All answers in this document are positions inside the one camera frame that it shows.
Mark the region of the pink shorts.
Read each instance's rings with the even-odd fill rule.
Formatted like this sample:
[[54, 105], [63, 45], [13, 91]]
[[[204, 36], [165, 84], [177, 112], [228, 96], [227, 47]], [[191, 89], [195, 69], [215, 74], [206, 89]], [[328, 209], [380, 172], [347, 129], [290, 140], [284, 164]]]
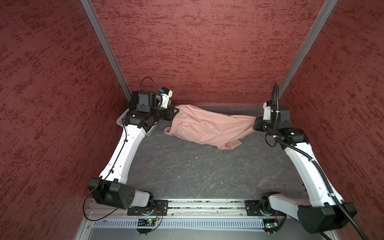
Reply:
[[192, 105], [177, 108], [179, 112], [164, 133], [185, 141], [233, 150], [242, 144], [241, 139], [255, 132], [256, 117], [214, 113]]

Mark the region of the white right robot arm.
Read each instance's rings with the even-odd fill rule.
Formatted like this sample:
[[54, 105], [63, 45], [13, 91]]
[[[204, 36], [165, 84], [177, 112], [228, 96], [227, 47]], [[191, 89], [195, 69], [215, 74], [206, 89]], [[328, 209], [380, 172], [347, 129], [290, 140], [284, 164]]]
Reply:
[[297, 220], [310, 234], [338, 230], [347, 223], [357, 225], [353, 217], [357, 209], [336, 191], [318, 163], [309, 139], [301, 129], [275, 130], [276, 123], [256, 118], [254, 130], [272, 136], [294, 164], [308, 193], [307, 199], [292, 199], [278, 192], [262, 195], [258, 209], [270, 216], [282, 213]]

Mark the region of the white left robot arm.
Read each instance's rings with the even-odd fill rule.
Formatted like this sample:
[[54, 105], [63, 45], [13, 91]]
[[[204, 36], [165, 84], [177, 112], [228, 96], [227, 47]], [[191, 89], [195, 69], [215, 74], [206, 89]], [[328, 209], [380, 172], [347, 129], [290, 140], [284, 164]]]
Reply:
[[179, 111], [175, 107], [151, 109], [148, 113], [127, 110], [121, 116], [117, 123], [123, 131], [118, 145], [99, 176], [88, 182], [90, 194], [97, 204], [122, 210], [134, 207], [152, 211], [153, 194], [128, 186], [129, 170], [142, 140], [157, 123], [172, 121]]

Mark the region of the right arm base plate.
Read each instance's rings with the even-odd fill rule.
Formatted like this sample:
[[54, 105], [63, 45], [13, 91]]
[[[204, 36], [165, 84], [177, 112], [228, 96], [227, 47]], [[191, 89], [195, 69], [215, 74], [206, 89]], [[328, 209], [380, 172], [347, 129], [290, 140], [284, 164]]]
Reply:
[[271, 213], [264, 213], [260, 208], [260, 201], [245, 200], [245, 209], [248, 217], [270, 216]]

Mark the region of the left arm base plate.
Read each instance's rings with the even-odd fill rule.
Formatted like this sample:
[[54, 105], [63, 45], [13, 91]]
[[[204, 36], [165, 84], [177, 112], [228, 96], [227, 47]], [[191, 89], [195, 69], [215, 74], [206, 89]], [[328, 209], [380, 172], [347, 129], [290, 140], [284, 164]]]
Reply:
[[168, 211], [168, 200], [150, 199], [145, 207], [130, 207], [127, 210], [128, 216], [166, 216]]

